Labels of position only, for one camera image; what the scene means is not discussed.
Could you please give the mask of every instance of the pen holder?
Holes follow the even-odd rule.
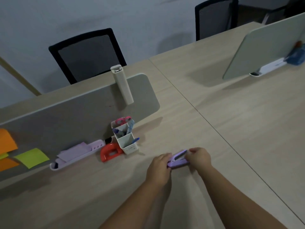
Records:
[[[119,127],[116,127],[116,126],[117,125],[116,125],[115,121],[112,121],[111,128],[117,128],[118,130],[126,132],[129,125],[128,125],[128,123],[126,123]],[[139,149],[136,142],[131,144],[131,142],[134,140],[134,136],[133,136],[132,132],[123,137],[118,137],[116,134],[114,134],[114,136],[116,137],[116,140],[117,140],[120,148],[124,151],[125,154],[131,154]]]

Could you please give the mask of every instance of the stapler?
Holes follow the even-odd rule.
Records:
[[[187,150],[183,150],[174,156],[167,162],[167,167],[171,169],[180,168],[189,164],[189,162],[184,158]]]

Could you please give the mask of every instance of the white wall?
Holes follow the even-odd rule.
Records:
[[[34,96],[32,92],[0,66],[0,108]]]
[[[48,47],[112,28],[127,64],[195,41],[205,0],[0,0],[0,55],[40,92],[69,85]]]

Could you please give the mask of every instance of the scissors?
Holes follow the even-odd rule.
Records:
[[[187,150],[183,150],[172,156],[171,159],[167,162],[167,167],[175,169],[188,165],[189,162],[184,158],[186,152]]]
[[[131,117],[122,117],[122,118],[119,118],[115,121],[115,123],[117,125],[123,125],[123,124],[126,124],[128,121],[130,121],[132,118]]]

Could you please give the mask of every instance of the black office chair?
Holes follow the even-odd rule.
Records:
[[[70,84],[110,71],[114,65],[126,66],[111,28],[69,38],[49,47]]]
[[[196,41],[237,26],[238,0],[208,0],[195,7]]]

